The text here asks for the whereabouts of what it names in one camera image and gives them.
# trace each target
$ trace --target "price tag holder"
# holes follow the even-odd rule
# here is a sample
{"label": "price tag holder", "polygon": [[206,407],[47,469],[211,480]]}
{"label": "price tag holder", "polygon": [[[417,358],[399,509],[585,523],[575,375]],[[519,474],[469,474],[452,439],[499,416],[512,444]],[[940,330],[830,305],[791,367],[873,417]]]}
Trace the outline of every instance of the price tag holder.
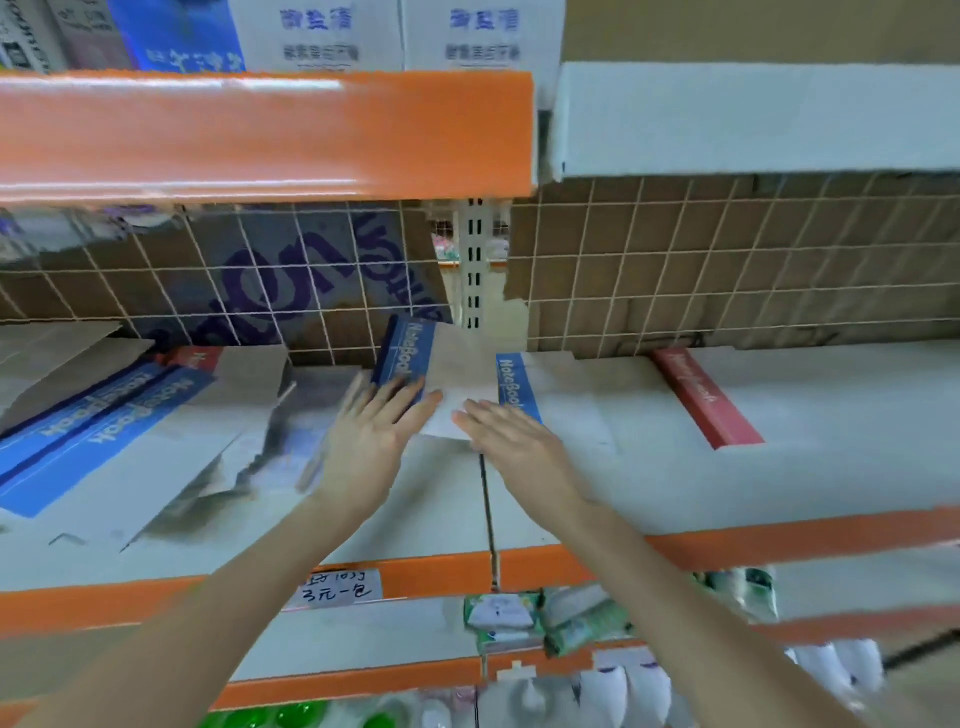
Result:
{"label": "price tag holder", "polygon": [[380,570],[319,571],[297,587],[283,612],[348,607],[383,598]]}

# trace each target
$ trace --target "wire grid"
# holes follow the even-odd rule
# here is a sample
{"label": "wire grid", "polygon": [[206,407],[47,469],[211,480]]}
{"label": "wire grid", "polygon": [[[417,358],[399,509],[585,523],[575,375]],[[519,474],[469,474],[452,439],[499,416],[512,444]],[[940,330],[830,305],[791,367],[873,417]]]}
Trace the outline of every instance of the wire grid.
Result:
{"label": "wire grid", "polygon": [[960,175],[570,180],[516,200],[512,232],[531,351],[960,336]]}
{"label": "wire grid", "polygon": [[[391,229],[387,231],[386,237],[388,242],[399,248],[402,260],[393,259],[381,250],[375,251],[375,255],[365,251],[361,256],[354,223],[356,216],[369,213],[377,216],[373,224],[381,226],[381,232],[383,225]],[[348,247],[348,255],[344,255],[343,260],[318,263],[315,256],[311,258],[308,255],[304,227],[301,224],[301,217],[304,215],[340,216],[341,223],[343,216],[347,216],[346,224],[341,225],[341,228],[346,227],[348,230],[348,240],[341,241],[340,246],[343,248],[346,242]],[[417,222],[418,228],[408,232],[407,219],[411,216]],[[249,230],[254,217],[261,223],[258,228],[263,227],[264,220],[282,219],[286,223],[292,221],[296,240],[284,239],[281,243],[279,232],[276,241],[265,240],[262,235],[255,237]],[[243,265],[218,265],[209,259],[209,254],[204,252],[197,228],[204,225],[204,220],[209,221],[211,218],[235,220],[239,237],[235,241],[233,252],[242,254],[245,251],[249,256],[248,262]],[[159,330],[166,339],[159,343],[166,346],[280,343],[287,346],[292,362],[297,365],[372,366],[375,349],[391,314],[402,311],[413,315],[436,315],[439,309],[449,320],[449,304],[439,266],[432,252],[429,226],[420,206],[413,201],[406,205],[383,203],[354,206],[208,206],[199,215],[196,210],[180,207],[175,220],[164,226],[159,234],[170,234],[170,230],[180,231],[178,248],[162,255],[160,261],[156,259],[156,254],[151,254],[146,244],[151,236],[157,233],[130,231],[127,239],[122,242],[91,243],[62,252],[41,254],[37,258],[19,260],[0,267],[0,323],[117,321],[129,336],[147,338]],[[426,239],[418,239],[415,246],[409,244],[409,234],[423,237],[425,231]],[[287,243],[298,249],[302,262],[267,265],[262,263],[265,256],[276,255],[279,246]],[[104,246],[110,249],[110,260],[106,262],[103,260],[103,250],[106,249]],[[264,248],[271,246],[274,249],[265,253]],[[418,251],[413,255],[413,259],[410,255],[412,247]],[[429,255],[424,253],[427,247]],[[368,290],[365,273],[372,274],[372,279],[377,281],[384,278],[385,271],[396,265],[401,266],[401,274],[399,277],[395,276],[396,279],[389,285],[394,294],[402,289],[405,297],[395,296],[396,302],[390,305],[373,304],[374,296]],[[412,269],[418,266],[421,277],[415,289],[412,285]],[[435,275],[427,270],[430,266],[436,269]],[[304,283],[308,286],[307,298],[310,305],[291,307],[278,300],[279,277],[285,270],[289,273],[294,269],[302,273],[298,278],[301,286]],[[346,279],[352,276],[359,291],[355,292],[353,300],[324,305],[324,292],[318,288],[315,271],[330,279]],[[248,309],[238,309],[230,305],[224,294],[224,275],[231,273],[238,275],[238,279],[247,277],[248,287],[252,280],[252,291],[248,293],[255,306],[251,304]],[[117,287],[117,277],[125,275],[136,278],[143,287],[150,289],[146,300],[136,292],[132,293],[129,286],[125,286],[123,290]],[[175,279],[177,276],[186,277],[194,281],[195,285],[198,281],[202,284],[202,291],[197,292],[194,300],[188,301],[186,307],[182,303],[182,291],[178,294],[171,289],[169,283],[164,282],[165,277]],[[69,287],[65,286],[64,281],[71,279],[75,279],[74,282],[71,282]],[[424,289],[432,299],[430,303],[422,303],[422,298],[415,301],[414,294]],[[382,291],[377,296],[382,300]],[[198,305],[203,305],[204,298],[208,301],[207,307],[199,310]],[[362,334],[358,335],[355,331],[343,327],[334,330],[329,325],[329,319],[337,315],[349,317],[356,325],[352,328],[360,328]],[[319,333],[316,330],[298,331],[299,318],[304,319],[305,326],[310,323],[306,319],[311,319],[314,327],[319,325]],[[219,329],[215,328],[212,334],[209,327],[204,330],[204,325],[211,320],[220,324]],[[245,323],[249,324],[250,320],[266,325],[260,340],[252,340],[250,326],[243,327]]]}

